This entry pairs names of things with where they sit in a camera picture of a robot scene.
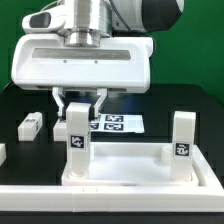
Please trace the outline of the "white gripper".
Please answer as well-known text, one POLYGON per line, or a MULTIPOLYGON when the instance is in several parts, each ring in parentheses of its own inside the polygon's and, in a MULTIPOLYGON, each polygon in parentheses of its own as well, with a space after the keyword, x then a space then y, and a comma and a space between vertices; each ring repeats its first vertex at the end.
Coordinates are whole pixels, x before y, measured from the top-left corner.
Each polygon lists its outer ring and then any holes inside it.
POLYGON ((17 43, 11 77, 23 89, 52 89, 58 117, 64 116, 68 91, 97 90, 94 118, 100 114, 107 89, 144 93, 150 86, 150 37, 103 38, 92 47, 66 47, 56 34, 28 34, 17 43))

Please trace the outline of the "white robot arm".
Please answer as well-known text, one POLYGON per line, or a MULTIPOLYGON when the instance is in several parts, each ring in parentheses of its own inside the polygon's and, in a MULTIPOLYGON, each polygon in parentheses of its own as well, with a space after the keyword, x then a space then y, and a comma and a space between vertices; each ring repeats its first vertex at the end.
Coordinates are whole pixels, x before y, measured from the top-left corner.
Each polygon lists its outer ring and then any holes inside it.
POLYGON ((68 91, 95 91, 97 117, 112 92, 144 93, 150 86, 151 32, 170 29, 184 0, 58 0, 22 20, 11 77, 23 89, 50 90, 64 112, 68 91))

